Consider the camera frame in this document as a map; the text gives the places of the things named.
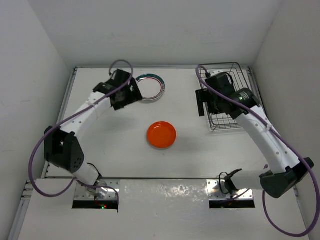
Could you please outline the plain white plate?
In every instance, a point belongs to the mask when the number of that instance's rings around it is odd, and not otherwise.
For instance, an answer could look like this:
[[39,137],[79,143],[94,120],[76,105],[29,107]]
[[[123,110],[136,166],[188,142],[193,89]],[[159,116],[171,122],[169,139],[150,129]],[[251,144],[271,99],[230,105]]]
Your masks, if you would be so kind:
[[151,104],[161,99],[166,90],[165,81],[158,75],[147,73],[136,78],[142,94],[141,102]]

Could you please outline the orange plastic plate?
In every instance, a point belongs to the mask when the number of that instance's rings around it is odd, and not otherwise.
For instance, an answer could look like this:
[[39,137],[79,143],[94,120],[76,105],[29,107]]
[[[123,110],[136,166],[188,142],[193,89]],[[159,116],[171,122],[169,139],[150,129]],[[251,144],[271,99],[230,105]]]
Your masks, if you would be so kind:
[[177,138],[175,127],[166,121],[158,121],[150,125],[146,138],[148,143],[159,149],[171,147]]

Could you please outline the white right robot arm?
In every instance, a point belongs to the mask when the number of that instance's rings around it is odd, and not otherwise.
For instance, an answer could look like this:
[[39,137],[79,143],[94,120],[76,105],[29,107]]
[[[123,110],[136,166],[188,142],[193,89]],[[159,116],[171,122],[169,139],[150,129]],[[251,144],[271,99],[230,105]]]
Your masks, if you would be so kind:
[[205,86],[195,92],[199,116],[204,116],[204,106],[208,107],[210,114],[230,116],[248,133],[268,164],[266,172],[245,173],[237,169],[229,173],[224,178],[224,186],[230,194],[251,188],[263,190],[278,199],[314,167],[309,157],[300,157],[285,143],[249,88],[235,89],[229,73],[212,75],[206,71],[205,78],[200,77],[199,81]]

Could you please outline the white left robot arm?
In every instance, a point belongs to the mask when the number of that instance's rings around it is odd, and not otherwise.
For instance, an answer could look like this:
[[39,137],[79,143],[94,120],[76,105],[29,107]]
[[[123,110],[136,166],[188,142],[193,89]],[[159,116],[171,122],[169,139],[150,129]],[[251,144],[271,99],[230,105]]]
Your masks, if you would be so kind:
[[86,186],[96,185],[100,174],[85,160],[81,138],[107,110],[115,111],[142,100],[132,74],[117,69],[106,82],[99,83],[85,103],[58,127],[48,127],[44,140],[44,158],[64,169]]

